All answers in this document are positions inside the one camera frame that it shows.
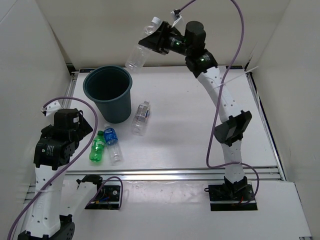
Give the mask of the clear plastic bottle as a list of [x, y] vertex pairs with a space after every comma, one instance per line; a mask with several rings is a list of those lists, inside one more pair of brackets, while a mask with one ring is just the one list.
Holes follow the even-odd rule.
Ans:
[[[154, 17], [151, 22], [144, 27], [143, 32], [140, 34], [140, 40], [154, 33], [159, 28], [161, 23], [162, 20], [160, 20], [158, 17]], [[140, 44], [135, 45], [125, 63], [125, 67], [133, 73], [138, 73], [146, 63], [150, 54], [151, 50], [149, 48]]]

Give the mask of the green plastic soda bottle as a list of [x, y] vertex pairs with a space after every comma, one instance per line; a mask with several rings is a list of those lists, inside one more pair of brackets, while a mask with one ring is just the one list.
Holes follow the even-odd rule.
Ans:
[[96, 137], [93, 139], [91, 144], [91, 150], [89, 154], [89, 160], [92, 163], [100, 163], [103, 159], [104, 149], [105, 149], [105, 138], [104, 138], [104, 132], [102, 130], [99, 130], [97, 132]]

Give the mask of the white label clear bottle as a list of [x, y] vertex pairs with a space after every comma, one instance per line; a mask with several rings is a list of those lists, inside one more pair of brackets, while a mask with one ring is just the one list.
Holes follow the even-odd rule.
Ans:
[[149, 101], [139, 104], [131, 124], [131, 132], [137, 136], [145, 134], [148, 119], [151, 113], [151, 105]]

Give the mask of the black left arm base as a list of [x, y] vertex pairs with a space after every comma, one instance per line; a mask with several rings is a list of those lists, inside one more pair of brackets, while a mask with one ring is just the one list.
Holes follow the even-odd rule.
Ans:
[[85, 207], [86, 210], [120, 210], [123, 203], [124, 184], [117, 176], [102, 180], [97, 195]]

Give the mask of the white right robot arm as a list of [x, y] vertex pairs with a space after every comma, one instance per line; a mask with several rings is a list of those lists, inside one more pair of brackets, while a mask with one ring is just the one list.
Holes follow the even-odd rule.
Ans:
[[183, 55], [187, 68], [209, 94], [221, 121], [213, 134], [221, 144], [225, 162], [224, 183], [216, 186], [213, 192], [218, 200], [239, 200], [245, 196], [248, 186], [241, 164], [241, 144], [252, 114], [243, 111], [228, 89], [221, 85], [217, 61], [205, 48], [205, 39], [204, 26], [198, 21], [188, 22], [185, 33], [181, 34], [168, 22], [154, 17], [138, 43], [162, 55], [170, 51]]

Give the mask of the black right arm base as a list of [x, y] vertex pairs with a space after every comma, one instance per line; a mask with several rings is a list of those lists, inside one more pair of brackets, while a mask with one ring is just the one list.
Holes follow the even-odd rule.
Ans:
[[204, 189], [209, 196], [210, 210], [212, 212], [257, 211], [254, 190], [248, 184], [240, 192], [231, 193], [225, 184], [209, 185]]

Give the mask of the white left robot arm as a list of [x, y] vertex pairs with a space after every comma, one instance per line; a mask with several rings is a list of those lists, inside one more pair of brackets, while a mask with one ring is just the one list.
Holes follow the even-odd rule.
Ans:
[[91, 199], [100, 200], [105, 194], [99, 176], [87, 176], [78, 181], [78, 189], [71, 199], [61, 205], [65, 167], [80, 145], [80, 141], [93, 131], [82, 111], [59, 109], [53, 124], [41, 130], [36, 144], [35, 196], [30, 202], [31, 213], [26, 229], [19, 240], [71, 240], [75, 233], [75, 219]]

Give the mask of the dark teal plastic bin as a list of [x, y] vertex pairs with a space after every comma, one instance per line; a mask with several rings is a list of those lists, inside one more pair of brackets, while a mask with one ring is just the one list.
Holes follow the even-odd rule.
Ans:
[[83, 81], [83, 92], [103, 118], [112, 124], [126, 121], [132, 112], [133, 79], [123, 67], [107, 65], [93, 70]]

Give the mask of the blue label clear bottle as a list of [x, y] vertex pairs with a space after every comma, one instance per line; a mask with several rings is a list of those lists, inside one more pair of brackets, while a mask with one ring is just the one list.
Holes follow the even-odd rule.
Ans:
[[115, 129], [107, 123], [104, 124], [103, 137], [112, 165], [120, 164], [120, 162], [123, 161], [123, 154], [119, 145], [118, 136]]

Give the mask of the aluminium table frame rail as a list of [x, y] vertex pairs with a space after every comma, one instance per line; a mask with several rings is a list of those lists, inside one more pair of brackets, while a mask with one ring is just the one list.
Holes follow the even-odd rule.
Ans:
[[[260, 180], [285, 181], [284, 175], [277, 167], [256, 168]], [[253, 170], [245, 168], [248, 180], [256, 180]], [[103, 179], [118, 176], [125, 181], [222, 181], [224, 169], [189, 168], [189, 169], [155, 169], [155, 170], [70, 170], [67, 180], [82, 179], [85, 175], [100, 175]]]

